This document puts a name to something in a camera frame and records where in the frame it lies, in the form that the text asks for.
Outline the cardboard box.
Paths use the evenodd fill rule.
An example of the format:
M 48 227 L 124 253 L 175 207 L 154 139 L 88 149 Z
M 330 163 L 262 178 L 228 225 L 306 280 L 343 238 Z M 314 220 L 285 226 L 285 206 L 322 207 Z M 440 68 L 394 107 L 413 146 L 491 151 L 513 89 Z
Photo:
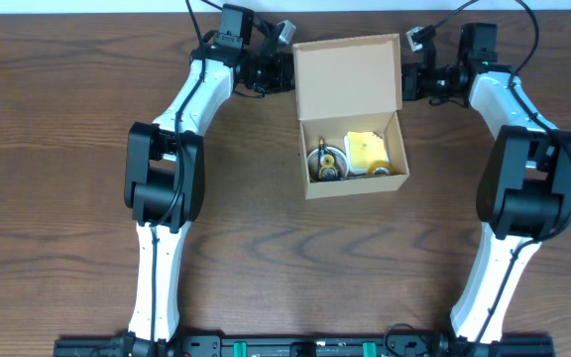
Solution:
M 395 191 L 409 177 L 400 129 L 400 37 L 374 35 L 294 45 L 299 150 L 308 199 Z M 386 143 L 394 176 L 353 175 L 310 180 L 307 156 L 319 138 L 345 155 L 350 132 L 374 132 Z

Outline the yellow sticky note pad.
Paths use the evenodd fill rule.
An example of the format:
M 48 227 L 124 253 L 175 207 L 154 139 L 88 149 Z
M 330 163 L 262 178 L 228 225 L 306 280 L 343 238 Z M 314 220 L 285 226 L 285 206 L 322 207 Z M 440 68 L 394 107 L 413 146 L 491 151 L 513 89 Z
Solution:
M 374 132 L 348 132 L 344 137 L 345 153 L 350 172 L 365 175 L 376 161 L 387 161 L 389 156 L 385 140 Z

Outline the yellow clear tape roll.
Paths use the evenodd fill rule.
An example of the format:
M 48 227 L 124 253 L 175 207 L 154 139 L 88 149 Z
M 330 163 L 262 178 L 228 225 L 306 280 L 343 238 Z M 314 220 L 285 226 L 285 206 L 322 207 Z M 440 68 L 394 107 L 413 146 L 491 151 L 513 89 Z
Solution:
M 367 169 L 366 175 L 373 176 L 394 176 L 396 169 L 387 161 L 373 162 Z

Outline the white masking tape roll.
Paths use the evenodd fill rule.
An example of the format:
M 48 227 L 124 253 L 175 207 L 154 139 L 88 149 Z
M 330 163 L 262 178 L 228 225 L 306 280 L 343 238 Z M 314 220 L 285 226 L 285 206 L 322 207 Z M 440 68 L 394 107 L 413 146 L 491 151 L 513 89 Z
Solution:
M 349 167 L 347 164 L 346 155 L 337 147 L 328 146 L 326 150 L 331 153 L 336 159 L 335 166 L 338 168 L 338 172 L 341 178 L 345 178 L 349 174 Z M 318 181 L 318 150 L 314 149 L 307 156 L 307 166 L 309 171 L 310 180 L 312 182 Z

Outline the yellow black correction tape dispenser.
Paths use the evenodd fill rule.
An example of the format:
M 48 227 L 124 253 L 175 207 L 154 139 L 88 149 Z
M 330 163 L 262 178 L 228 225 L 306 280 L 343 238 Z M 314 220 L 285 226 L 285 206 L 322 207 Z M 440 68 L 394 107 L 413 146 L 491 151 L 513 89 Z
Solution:
M 327 149 L 324 139 L 320 137 L 318 144 L 317 180 L 335 181 L 339 179 L 340 170 L 336 165 L 335 156 Z

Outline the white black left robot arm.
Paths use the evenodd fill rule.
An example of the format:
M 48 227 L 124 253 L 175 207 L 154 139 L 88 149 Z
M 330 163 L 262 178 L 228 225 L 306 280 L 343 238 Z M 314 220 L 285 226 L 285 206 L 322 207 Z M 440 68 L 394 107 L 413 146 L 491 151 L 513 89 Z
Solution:
M 139 243 L 136 302 L 125 336 L 131 356 L 166 356 L 179 326 L 177 292 L 182 247 L 205 195 L 204 136 L 236 92 L 254 98 L 294 88 L 296 30 L 253 10 L 222 4 L 218 29 L 197 32 L 189 73 L 171 105 L 152 123 L 128 133 L 124 201 Z

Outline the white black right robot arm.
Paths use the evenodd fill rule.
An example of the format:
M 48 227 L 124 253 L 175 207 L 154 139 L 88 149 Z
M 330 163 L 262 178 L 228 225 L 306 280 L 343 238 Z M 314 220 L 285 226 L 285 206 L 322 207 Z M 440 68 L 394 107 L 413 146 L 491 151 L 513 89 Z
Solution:
M 516 69 L 498 61 L 496 25 L 464 25 L 453 65 L 436 65 L 435 33 L 433 25 L 407 32 L 423 60 L 402 66 L 402 98 L 460 98 L 494 138 L 476 193 L 479 251 L 450 323 L 460 342 L 497 344 L 528 262 L 571 223 L 571 132 L 541 115 Z

